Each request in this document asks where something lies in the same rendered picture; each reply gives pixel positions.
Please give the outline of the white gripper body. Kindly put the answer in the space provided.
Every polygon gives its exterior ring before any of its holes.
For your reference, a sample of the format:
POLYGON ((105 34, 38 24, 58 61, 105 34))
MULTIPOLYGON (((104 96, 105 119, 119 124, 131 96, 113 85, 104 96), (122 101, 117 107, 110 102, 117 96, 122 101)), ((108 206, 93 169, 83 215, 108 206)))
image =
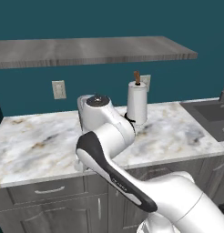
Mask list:
POLYGON ((85 172, 87 170, 87 167, 82 163, 79 157, 76 157, 75 170, 79 172, 85 172))

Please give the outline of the narrow grey drawer front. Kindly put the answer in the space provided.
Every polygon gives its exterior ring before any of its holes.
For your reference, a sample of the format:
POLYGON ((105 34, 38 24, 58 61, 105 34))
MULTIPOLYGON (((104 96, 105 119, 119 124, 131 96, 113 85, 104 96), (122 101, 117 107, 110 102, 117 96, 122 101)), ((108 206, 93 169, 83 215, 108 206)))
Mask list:
POLYGON ((85 191, 90 195, 107 193, 107 182, 99 175, 85 176, 84 183, 85 191))

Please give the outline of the grey cupboard door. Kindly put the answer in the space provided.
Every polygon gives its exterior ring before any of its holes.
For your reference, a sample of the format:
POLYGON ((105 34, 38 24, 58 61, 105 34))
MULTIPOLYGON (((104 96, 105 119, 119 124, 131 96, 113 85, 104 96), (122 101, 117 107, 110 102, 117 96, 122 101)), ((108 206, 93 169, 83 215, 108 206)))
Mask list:
POLYGON ((224 167, 217 171, 213 171, 213 169, 222 163, 224 163, 224 156, 207 157, 200 170, 199 186, 211 199, 215 197, 224 176, 224 167))
POLYGON ((136 233, 147 216, 147 212, 108 186, 108 233, 136 233))
POLYGON ((3 233, 107 233, 107 194, 3 211, 0 228, 3 233))

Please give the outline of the white paper towel roll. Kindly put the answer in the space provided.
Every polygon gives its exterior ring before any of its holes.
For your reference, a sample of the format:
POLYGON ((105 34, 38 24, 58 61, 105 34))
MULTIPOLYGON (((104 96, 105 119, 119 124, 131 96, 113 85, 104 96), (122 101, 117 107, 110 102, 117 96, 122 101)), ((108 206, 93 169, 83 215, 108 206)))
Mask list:
POLYGON ((128 84, 127 118, 136 125, 143 125, 148 119, 147 85, 135 81, 128 84))

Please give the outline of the brown paper towel holder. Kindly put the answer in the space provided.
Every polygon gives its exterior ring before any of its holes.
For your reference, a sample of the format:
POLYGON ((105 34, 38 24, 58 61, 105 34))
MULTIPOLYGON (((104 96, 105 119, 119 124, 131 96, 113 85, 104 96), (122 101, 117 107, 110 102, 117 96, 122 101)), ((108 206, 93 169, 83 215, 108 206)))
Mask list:
POLYGON ((140 91, 141 83, 139 72, 134 72, 135 80, 128 84, 128 93, 127 93, 127 119, 131 122, 138 122, 139 119, 139 100, 140 100, 140 91))

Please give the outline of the dark grey sink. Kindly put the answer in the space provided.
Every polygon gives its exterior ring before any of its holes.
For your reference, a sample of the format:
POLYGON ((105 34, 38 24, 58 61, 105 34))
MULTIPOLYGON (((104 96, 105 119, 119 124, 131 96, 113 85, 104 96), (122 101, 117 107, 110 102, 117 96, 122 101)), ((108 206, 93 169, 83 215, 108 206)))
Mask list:
POLYGON ((202 102, 181 103, 181 105, 217 141, 224 141, 224 102, 208 100, 202 102))

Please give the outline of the white wall outlet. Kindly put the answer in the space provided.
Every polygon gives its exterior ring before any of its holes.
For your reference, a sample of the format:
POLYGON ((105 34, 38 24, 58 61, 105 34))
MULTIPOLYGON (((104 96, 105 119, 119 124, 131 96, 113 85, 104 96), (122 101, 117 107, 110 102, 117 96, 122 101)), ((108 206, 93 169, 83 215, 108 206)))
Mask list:
POLYGON ((66 98, 66 87, 65 87, 64 80, 53 81, 52 87, 53 87, 54 99, 65 99, 66 98))
POLYGON ((151 80, 151 75, 143 75, 140 77, 140 81, 146 84, 147 91, 149 91, 150 80, 151 80))

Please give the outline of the grey wooden wall shelf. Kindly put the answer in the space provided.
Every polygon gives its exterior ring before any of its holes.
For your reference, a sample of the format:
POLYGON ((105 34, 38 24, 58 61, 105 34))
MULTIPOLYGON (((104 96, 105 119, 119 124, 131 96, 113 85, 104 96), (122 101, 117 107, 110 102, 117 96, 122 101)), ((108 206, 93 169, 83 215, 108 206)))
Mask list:
POLYGON ((189 60, 198 53, 164 36, 0 40, 0 69, 189 60))

